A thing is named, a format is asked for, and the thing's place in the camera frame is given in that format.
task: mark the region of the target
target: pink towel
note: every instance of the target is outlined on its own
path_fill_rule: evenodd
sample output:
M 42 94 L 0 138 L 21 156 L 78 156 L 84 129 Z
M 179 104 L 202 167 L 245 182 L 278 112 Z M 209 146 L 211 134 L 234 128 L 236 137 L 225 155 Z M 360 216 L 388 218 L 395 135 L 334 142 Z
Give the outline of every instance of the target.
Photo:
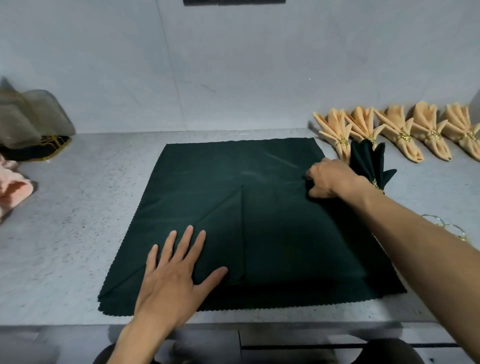
M 12 208 L 33 192 L 32 183 L 21 174 L 14 172 L 17 162 L 5 160 L 0 154 L 0 221 Z

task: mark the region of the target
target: marble countertop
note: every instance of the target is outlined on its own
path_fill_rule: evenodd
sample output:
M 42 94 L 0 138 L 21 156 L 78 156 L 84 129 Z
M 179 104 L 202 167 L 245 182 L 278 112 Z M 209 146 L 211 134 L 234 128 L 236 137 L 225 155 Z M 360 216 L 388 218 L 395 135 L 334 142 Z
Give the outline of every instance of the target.
M 51 161 L 24 163 L 35 193 L 0 225 L 0 325 L 125 324 L 96 297 L 167 143 L 314 137 L 308 129 L 82 134 Z M 332 147 L 318 140 L 325 155 Z M 414 164 L 387 141 L 385 168 L 398 172 L 386 193 L 419 214 L 460 225 L 480 245 L 480 164 L 449 143 L 443 162 L 425 147 Z M 189 324 L 322 324 L 434 321 L 408 293 L 379 300 L 284 309 L 207 311 Z

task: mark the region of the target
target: hand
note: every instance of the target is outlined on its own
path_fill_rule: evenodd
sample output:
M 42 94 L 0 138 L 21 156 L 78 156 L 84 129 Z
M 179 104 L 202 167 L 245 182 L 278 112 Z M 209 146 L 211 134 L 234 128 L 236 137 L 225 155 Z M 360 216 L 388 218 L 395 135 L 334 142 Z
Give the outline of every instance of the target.
M 122 330 L 109 364 L 150 363 L 168 334 L 187 322 L 228 272 L 227 267 L 220 267 L 201 284 L 193 284 L 193 266 L 204 246 L 206 233 L 201 231 L 198 234 L 185 256 L 192 234 L 193 226 L 190 225 L 172 257 L 177 237 L 177 232 L 172 231 L 165 241 L 158 265 L 158 245 L 155 244 L 148 253 L 133 320 Z
M 193 226 L 187 227 L 172 257 L 177 232 L 172 231 L 165 241 L 158 265 L 158 245 L 148 253 L 145 276 L 135 305 L 134 317 L 148 317 L 169 331 L 182 326 L 195 313 L 208 294 L 221 282 L 227 267 L 213 271 L 201 284 L 192 281 L 193 266 L 204 246 L 206 232 L 202 230 L 187 253 Z
M 315 183 L 315 186 L 308 191 L 308 195 L 314 198 L 339 197 L 341 188 L 352 185 L 359 179 L 359 176 L 345 162 L 328 158 L 315 163 L 307 171 L 306 177 Z

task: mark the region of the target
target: person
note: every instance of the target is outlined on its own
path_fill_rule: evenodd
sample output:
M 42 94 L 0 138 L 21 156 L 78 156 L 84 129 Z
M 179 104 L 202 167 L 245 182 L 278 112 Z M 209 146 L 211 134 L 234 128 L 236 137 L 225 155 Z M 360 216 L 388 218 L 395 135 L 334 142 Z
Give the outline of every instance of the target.
M 339 197 L 357 212 L 410 287 L 457 343 L 480 363 L 480 252 L 391 200 L 340 160 L 324 158 L 307 171 L 307 178 L 314 182 L 311 197 Z M 167 335 L 187 322 L 226 275 L 228 268 L 219 267 L 203 283 L 193 284 L 193 267 L 206 233 L 200 232 L 187 252 L 192 234 L 193 227 L 189 226 L 173 254 L 177 233 L 172 231 L 158 264 L 158 245 L 153 246 L 133 319 L 110 349 L 109 364 L 153 363 Z M 391 363 L 416 363 L 420 357 L 413 349 L 406 353 L 404 346 L 410 347 L 398 341 L 393 349 L 369 342 L 355 363 L 369 362 L 379 355 L 390 358 Z M 399 361 L 405 355 L 407 359 Z

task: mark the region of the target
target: wall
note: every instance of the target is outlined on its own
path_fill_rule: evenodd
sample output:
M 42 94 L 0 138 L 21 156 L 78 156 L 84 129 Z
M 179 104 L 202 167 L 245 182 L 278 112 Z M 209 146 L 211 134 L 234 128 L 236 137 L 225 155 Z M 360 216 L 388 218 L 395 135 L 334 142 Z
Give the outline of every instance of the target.
M 470 102 L 477 0 L 6 0 L 0 61 L 77 130 L 305 127 L 313 111 Z

